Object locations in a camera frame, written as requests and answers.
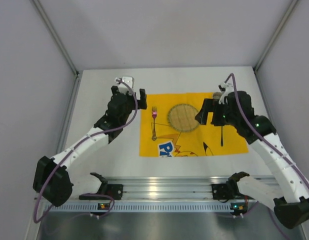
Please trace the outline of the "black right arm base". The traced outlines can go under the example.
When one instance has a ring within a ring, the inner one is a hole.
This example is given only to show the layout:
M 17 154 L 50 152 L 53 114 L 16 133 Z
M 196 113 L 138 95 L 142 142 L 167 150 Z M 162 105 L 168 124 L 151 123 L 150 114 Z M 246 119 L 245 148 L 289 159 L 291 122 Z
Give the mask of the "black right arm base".
M 236 183 L 213 183 L 211 184 L 212 197 L 218 201 L 229 201 L 229 200 L 243 200 L 244 194 L 239 192 Z

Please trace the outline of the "yellow Pikachu cloth placemat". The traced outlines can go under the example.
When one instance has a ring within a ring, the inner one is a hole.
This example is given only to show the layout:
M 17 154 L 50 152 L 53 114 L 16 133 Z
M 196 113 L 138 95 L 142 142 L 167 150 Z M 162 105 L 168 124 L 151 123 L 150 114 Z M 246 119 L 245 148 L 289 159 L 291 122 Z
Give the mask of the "yellow Pikachu cloth placemat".
M 223 127 L 221 147 L 221 126 L 210 123 L 200 125 L 191 132 L 179 132 L 168 123 L 168 111 L 177 104 L 190 104 L 198 112 L 204 99 L 212 98 L 207 93 L 149 94 L 147 109 L 141 111 L 139 155 L 141 157 L 208 157 L 248 153 L 244 138 L 232 126 Z M 152 140 L 152 107 L 157 109 L 155 120 L 156 137 Z

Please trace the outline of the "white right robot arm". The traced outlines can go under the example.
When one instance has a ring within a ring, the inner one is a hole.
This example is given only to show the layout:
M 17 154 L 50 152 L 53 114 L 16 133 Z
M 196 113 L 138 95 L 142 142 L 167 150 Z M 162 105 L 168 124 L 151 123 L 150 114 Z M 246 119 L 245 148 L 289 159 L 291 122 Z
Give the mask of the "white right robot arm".
M 225 98 L 206 98 L 195 120 L 206 125 L 212 114 L 215 127 L 232 126 L 262 158 L 280 190 L 277 191 L 246 172 L 231 175 L 226 184 L 233 197 L 248 196 L 272 210 L 277 220 L 293 229 L 309 220 L 309 181 L 284 149 L 270 120 L 256 115 L 245 91 L 231 92 Z

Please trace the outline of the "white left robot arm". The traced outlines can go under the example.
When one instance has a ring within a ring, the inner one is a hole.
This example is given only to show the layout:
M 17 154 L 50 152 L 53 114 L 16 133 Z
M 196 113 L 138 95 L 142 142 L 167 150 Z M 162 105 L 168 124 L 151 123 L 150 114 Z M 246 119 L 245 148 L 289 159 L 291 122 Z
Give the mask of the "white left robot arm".
M 138 110 L 147 109 L 147 94 L 125 83 L 111 87 L 112 96 L 105 114 L 80 140 L 53 157 L 43 156 L 37 162 L 32 188 L 54 207 L 60 207 L 71 197 L 74 181 L 70 169 L 102 147 L 115 140 L 136 117 Z

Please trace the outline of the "blue metal spoon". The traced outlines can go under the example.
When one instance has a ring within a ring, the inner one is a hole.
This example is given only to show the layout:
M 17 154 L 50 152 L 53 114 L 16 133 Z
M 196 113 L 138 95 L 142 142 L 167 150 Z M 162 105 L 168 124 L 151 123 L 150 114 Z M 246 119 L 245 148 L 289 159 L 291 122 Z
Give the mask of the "blue metal spoon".
M 220 146 L 224 146 L 224 131 L 223 131 L 223 126 L 221 126 L 221 134 L 220 134 Z

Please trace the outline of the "small grey ceramic cup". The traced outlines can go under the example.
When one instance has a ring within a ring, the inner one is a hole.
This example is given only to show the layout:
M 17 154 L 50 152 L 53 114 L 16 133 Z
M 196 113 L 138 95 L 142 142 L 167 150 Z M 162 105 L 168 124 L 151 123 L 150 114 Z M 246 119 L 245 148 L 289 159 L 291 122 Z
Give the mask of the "small grey ceramic cup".
M 219 100 L 219 99 L 221 98 L 221 96 L 222 96 L 222 93 L 221 93 L 221 92 L 214 92 L 214 93 L 212 94 L 212 98 L 213 98 L 213 99 L 216 99 L 216 100 Z

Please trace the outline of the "round woven bamboo plate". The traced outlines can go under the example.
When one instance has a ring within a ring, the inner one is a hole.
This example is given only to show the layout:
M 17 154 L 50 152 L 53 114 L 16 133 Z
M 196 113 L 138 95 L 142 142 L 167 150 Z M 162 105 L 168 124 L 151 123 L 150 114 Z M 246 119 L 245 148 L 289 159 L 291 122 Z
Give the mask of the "round woven bamboo plate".
M 174 105 L 167 113 L 168 124 L 181 133 L 192 132 L 198 128 L 199 123 L 195 120 L 199 111 L 190 104 L 180 103 Z

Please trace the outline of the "pink metal fork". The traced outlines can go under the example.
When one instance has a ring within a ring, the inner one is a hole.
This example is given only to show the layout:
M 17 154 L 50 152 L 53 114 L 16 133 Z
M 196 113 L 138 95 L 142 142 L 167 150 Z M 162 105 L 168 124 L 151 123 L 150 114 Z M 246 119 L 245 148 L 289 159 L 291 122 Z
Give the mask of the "pink metal fork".
M 152 137 L 151 139 L 153 141 L 157 140 L 157 133 L 156 133 L 156 118 L 157 118 L 157 107 L 153 106 L 151 109 L 151 116 L 152 116 L 152 120 L 153 120 L 153 126 L 152 126 Z

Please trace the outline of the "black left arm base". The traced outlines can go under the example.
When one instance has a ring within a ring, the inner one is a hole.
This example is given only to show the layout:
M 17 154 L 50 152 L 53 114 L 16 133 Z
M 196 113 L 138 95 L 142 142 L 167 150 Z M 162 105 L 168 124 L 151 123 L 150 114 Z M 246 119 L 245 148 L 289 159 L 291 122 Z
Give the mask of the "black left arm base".
M 98 188 L 96 192 L 85 192 L 79 195 L 80 200 L 105 200 L 106 196 L 114 200 L 121 200 L 123 196 L 124 185 L 109 183 L 101 174 L 91 172 L 93 180 L 96 181 Z

